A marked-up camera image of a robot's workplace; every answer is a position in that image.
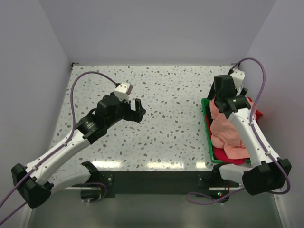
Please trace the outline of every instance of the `cable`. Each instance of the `cable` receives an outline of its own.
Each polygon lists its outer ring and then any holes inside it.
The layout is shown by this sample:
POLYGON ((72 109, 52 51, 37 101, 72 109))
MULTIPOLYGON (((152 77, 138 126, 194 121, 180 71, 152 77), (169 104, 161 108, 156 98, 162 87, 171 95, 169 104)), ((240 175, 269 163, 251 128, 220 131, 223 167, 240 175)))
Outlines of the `cable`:
POLYGON ((19 211, 24 205, 26 205, 26 202, 22 203, 19 207, 17 207, 15 210, 13 210, 7 217, 5 217, 1 222, 0 226, 6 222, 13 214, 15 214, 17 211, 19 211))
POLYGON ((103 192, 103 188, 102 186, 100 186, 100 195, 102 194, 102 192, 103 192))
POLYGON ((244 190, 244 189, 245 189, 245 188, 240 188, 240 189, 235 190, 235 191, 233 191, 233 192, 231 192, 231 193, 227 194, 226 196, 223 196, 223 197, 221 197, 221 198, 219 198, 219 199, 213 199, 213 198, 211 198, 210 196, 205 195, 205 194, 203 194, 203 193, 200 193, 200 192, 193 192, 193 191, 192 191, 192 192, 188 192, 188 193, 187 193, 187 195, 186 195, 186 200, 187 200, 188 202, 190 202, 190 203, 194 203, 194 204, 198 204, 198 205, 209 205, 209 204, 214 204, 214 203, 220 203, 221 201, 223 201, 223 199, 225 199, 225 198, 227 198, 227 197, 229 197, 229 196, 231 196, 231 195, 233 195, 233 194, 235 194, 235 193, 238 193, 238 192, 240 192, 240 191, 242 191, 242 190, 244 190), (204 203, 204 202, 198 202, 198 201, 189 199, 189 196, 190 196, 190 195, 203 196, 203 197, 206 197, 206 198, 212 200, 212 202, 206 202, 206 203, 204 203))
MULTIPOLYGON (((265 74, 265 69, 262 65, 262 63, 260 61, 258 61, 257 59, 255 58, 251 58, 251 57, 247 57, 247 58, 244 58, 242 60, 240 60, 238 63, 236 63, 230 70, 233 70, 236 66, 238 66, 241 62, 245 61, 245 60, 252 60, 252 61, 255 61, 256 63, 259 64, 259 66, 261 67, 261 70, 262 70, 262 75, 263 75, 263 82, 262 82, 262 86, 261 86, 261 89, 260 91, 258 92, 257 96, 256 96, 256 99, 253 103, 253 106, 251 107, 251 112, 250 112, 250 116, 249 116, 249 119, 252 120, 252 116, 253 116, 253 112, 254 112, 254 109, 255 109, 255 106, 257 105, 257 102, 258 100, 260 99, 260 96, 264 90, 264 87, 265 87, 265 82, 266 82, 266 74, 265 74)), ((275 192, 275 191, 270 191, 269 193, 272 193, 272 194, 276 194, 276 195, 283 195, 283 194, 286 194, 290 191, 290 188, 291 188, 291 184, 290 184, 290 180, 288 178, 288 175, 287 173, 285 172, 285 170, 282 168, 282 166, 280 166, 280 164, 276 161, 276 159, 270 154, 268 153, 268 149, 267 147, 264 145, 262 139, 260 138, 260 136, 258 135, 257 133, 257 130, 256 130, 256 127, 254 126, 254 124, 251 124, 251 128, 252 128, 252 131, 253 133, 255 134, 257 140, 259 141, 260 145, 262 146, 263 150, 265 151, 265 153, 270 157, 270 159, 277 165, 277 167, 279 168, 279 170, 282 172, 282 174, 284 175, 285 179, 286 179, 286 182, 287 182, 287 189, 285 191, 282 191, 282 192, 275 192)))
POLYGON ((103 184, 103 183, 99 183, 99 182, 92 182, 92 183, 83 183, 83 185, 99 185, 100 188, 103 187, 104 188, 104 194, 99 197, 99 199, 95 200, 95 201, 89 201, 89 203, 97 203, 101 200, 103 200, 108 192, 108 188, 103 184))
MULTIPOLYGON (((79 75, 75 81, 73 82, 72 84, 72 87, 71 87, 71 94, 70 94, 70 103, 71 103, 71 111, 72 111, 72 119, 73 119, 73 125, 72 125, 72 131, 71 131, 71 134, 70 136, 68 137, 68 139, 65 141, 65 143, 68 143, 72 137, 73 137, 73 134, 75 132, 75 125, 76 125, 76 117, 75 117, 75 108, 74 108, 74 102, 73 102, 73 92, 74 92, 74 88, 75 88, 75 85, 77 83, 77 81, 82 78, 84 75, 87 75, 87 74, 97 74, 97 75, 100 75, 100 76, 103 76, 105 77, 106 79, 110 80, 112 83, 115 84, 115 86, 117 86, 118 84, 113 80, 111 79, 110 77, 108 77, 107 75, 104 75, 102 73, 99 73, 99 72, 96 72, 96 71, 88 71, 88 72, 84 72, 82 73, 81 75, 79 75)), ((54 149, 49 155, 47 155, 45 158, 43 158, 40 162, 38 162, 34 167, 33 169, 31 169, 10 191, 9 193, 4 197, 4 199, 0 202, 0 208, 3 206, 3 204, 7 201, 7 199, 11 196, 11 194, 24 182, 25 179, 27 179, 35 169, 37 169, 42 163, 44 163, 47 159, 49 159, 51 156, 53 156, 56 152, 58 152, 59 150, 61 150, 62 148, 64 147, 64 144, 60 145, 59 147, 57 147, 56 149, 54 149)), ((16 213, 17 210, 13 211, 11 214, 9 214, 3 221, 6 221, 9 217, 11 217, 14 213, 16 213)))

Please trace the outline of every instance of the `white wall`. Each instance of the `white wall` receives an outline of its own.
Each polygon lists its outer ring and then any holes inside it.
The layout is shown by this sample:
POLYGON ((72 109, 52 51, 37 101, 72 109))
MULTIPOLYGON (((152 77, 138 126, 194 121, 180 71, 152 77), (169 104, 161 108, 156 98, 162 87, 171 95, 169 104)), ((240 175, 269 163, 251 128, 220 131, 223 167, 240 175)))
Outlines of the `white wall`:
POLYGON ((40 0, 67 56, 103 64, 227 65, 276 0, 40 0))
MULTIPOLYGON (((47 150, 70 67, 38 0, 1 0, 0 31, 2 199, 13 186, 10 169, 47 150)), ((0 219, 22 202, 18 193, 13 194, 0 209, 0 219)), ((17 227, 21 212, 2 227, 17 227)))
MULTIPOLYGON (((303 227, 304 189, 304 1, 277 0, 247 56, 266 69, 266 86, 258 104, 262 129, 282 158, 292 163, 291 192, 282 196, 293 227, 303 227)), ((256 97, 261 71, 242 65, 245 85, 256 97)))

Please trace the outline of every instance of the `terrazzo table surface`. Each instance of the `terrazzo table surface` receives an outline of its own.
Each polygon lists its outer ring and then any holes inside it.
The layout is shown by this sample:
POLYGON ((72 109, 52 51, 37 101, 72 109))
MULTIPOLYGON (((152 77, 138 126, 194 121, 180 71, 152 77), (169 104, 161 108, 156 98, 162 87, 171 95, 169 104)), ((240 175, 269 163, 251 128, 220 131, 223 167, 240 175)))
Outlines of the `terrazzo table surface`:
MULTIPOLYGON (((85 71, 102 72, 116 82, 130 82, 130 98, 140 98, 147 113, 141 123, 119 121, 107 135, 65 163, 51 180, 66 176, 67 172, 82 172, 80 164, 85 161, 99 170, 212 169, 201 99, 207 97, 213 77, 228 70, 228 66, 75 66, 53 145, 71 130, 70 88, 85 71)), ((99 75, 80 79, 74 91, 76 122, 113 90, 113 84, 99 75)))

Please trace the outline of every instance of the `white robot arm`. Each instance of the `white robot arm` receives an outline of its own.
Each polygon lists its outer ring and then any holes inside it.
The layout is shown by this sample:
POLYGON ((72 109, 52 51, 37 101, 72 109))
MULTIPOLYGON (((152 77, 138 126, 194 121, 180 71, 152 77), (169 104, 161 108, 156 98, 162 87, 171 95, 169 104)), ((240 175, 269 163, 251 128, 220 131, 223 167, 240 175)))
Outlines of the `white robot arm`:
POLYGON ((251 120, 249 119, 251 106, 245 98, 246 92, 247 90, 244 88, 242 92, 237 92, 233 75, 214 77, 208 99, 214 99, 219 112, 224 113, 235 126, 251 161, 250 165, 241 166, 219 164, 214 167, 214 171, 215 178, 239 183, 245 187, 249 194, 256 195, 283 187, 285 176, 278 165, 288 175, 291 164, 288 159, 282 160, 273 150, 256 120, 253 117, 251 120))
POLYGON ((67 136, 48 152, 26 166, 17 164, 12 168, 14 185, 17 185, 22 178, 28 175, 28 178, 17 187, 17 190, 31 208, 40 206, 49 198, 51 193, 75 184, 85 183, 89 179, 90 173, 86 170, 81 175, 75 173, 66 176, 57 185, 49 182, 49 178, 76 153, 104 136, 107 129, 116 122, 124 119, 139 123, 143 119, 146 110, 143 109, 140 99, 135 99, 136 110, 131 110, 129 99, 131 90, 131 84, 121 83, 113 93, 104 96, 98 102, 96 109, 91 110, 87 116, 76 124, 73 135, 68 142, 69 137, 67 136), (55 149, 59 150, 36 168, 37 163, 53 153, 55 149))

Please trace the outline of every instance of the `pink towel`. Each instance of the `pink towel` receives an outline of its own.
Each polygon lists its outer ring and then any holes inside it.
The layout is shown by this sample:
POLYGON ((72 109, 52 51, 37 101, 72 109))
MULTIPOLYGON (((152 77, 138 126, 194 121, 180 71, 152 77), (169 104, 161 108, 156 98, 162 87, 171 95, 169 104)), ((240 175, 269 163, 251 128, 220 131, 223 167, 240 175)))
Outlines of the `pink towel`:
POLYGON ((215 106, 214 101, 210 101, 211 118, 213 122, 210 126, 212 132, 211 142, 214 147, 223 148, 227 157, 230 159, 243 159, 249 158, 248 151, 241 139, 236 128, 226 119, 223 113, 219 113, 218 108, 215 106))

